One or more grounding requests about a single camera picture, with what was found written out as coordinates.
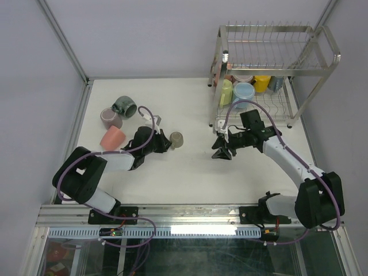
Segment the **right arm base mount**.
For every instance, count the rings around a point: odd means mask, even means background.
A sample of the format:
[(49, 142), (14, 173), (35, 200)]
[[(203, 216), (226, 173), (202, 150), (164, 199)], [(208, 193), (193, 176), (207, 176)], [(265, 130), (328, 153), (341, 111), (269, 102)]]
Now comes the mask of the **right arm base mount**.
[(280, 193), (270, 193), (269, 191), (265, 196), (258, 199), (258, 203), (255, 206), (240, 206), (239, 218), (241, 224), (253, 224), (261, 229), (265, 227), (265, 224), (291, 224), (292, 221), (287, 216), (273, 215), (268, 210), (266, 201), (269, 198), (280, 196)]

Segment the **yellow mug black handle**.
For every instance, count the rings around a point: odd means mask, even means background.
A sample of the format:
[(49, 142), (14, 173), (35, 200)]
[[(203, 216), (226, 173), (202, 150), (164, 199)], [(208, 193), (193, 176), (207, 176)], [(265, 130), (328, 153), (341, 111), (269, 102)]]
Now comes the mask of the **yellow mug black handle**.
[(255, 75), (251, 84), (253, 85), (256, 93), (264, 93), (267, 90), (271, 76), (268, 75)]

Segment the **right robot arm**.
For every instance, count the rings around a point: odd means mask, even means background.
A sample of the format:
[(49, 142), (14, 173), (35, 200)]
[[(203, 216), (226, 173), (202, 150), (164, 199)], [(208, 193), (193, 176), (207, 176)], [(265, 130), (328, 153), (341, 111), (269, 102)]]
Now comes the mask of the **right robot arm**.
[(240, 117), (244, 129), (236, 133), (229, 130), (226, 120), (218, 121), (212, 157), (231, 160), (238, 149), (256, 148), (279, 165), (298, 189), (296, 196), (267, 192), (258, 201), (258, 218), (269, 223), (277, 216), (290, 217), (307, 229), (331, 220), (339, 224), (345, 213), (340, 176), (306, 162), (282, 140), (282, 133), (274, 125), (265, 126), (257, 110)]

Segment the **pale yellow mug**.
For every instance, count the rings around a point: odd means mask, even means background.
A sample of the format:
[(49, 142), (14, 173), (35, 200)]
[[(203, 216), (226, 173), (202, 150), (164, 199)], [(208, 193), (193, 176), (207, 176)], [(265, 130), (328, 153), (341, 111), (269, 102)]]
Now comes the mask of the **pale yellow mug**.
[(221, 89), (219, 107), (223, 108), (232, 101), (233, 84), (230, 80), (224, 79)]

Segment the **slate blue small mug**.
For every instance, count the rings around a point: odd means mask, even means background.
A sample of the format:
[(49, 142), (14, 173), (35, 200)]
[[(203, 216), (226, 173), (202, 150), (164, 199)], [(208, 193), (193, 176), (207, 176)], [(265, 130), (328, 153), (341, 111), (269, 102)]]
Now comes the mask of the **slate blue small mug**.
[(268, 89), (272, 92), (278, 92), (283, 85), (283, 81), (283, 76), (272, 76), (268, 84)]

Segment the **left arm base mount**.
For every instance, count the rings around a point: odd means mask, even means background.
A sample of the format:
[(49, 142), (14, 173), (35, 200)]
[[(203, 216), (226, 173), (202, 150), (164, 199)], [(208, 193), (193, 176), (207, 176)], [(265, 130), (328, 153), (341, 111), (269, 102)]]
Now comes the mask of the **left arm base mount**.
[(121, 205), (117, 201), (109, 213), (92, 208), (89, 213), (90, 225), (136, 225), (139, 208), (137, 206)]

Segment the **lilac ribbed mug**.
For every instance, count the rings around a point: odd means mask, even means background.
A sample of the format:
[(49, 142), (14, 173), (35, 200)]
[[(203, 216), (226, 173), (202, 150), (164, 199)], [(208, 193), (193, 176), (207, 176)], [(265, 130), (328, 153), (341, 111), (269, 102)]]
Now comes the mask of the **lilac ribbed mug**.
[(252, 75), (233, 75), (232, 76), (232, 83), (236, 82), (246, 82), (251, 83), (254, 77)]

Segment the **light blue mug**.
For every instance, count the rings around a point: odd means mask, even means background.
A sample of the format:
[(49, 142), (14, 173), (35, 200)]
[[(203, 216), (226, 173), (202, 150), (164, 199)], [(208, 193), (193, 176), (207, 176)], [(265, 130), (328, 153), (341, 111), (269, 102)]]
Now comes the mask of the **light blue mug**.
[(232, 103), (238, 102), (240, 100), (252, 101), (255, 96), (255, 88), (252, 84), (247, 82), (238, 82), (232, 93)]

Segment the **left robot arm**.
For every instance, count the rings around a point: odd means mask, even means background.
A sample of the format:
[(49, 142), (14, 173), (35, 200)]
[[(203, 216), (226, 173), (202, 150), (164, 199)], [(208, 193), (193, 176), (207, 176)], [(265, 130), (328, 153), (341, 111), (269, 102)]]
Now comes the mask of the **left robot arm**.
[(52, 185), (71, 200), (100, 210), (100, 216), (107, 223), (115, 223), (121, 214), (120, 202), (98, 188), (106, 166), (122, 171), (135, 170), (144, 163), (147, 155), (165, 153), (170, 146), (171, 141), (162, 129), (152, 130), (148, 126), (139, 127), (121, 151), (105, 152), (107, 156), (104, 158), (80, 146), (56, 172)]

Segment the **small taupe mug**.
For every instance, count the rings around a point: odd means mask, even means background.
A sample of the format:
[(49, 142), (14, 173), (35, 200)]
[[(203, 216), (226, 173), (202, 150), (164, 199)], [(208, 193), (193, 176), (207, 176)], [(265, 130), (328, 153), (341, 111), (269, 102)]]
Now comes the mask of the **small taupe mug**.
[(171, 141), (172, 150), (183, 146), (183, 135), (180, 132), (172, 132), (169, 140)]

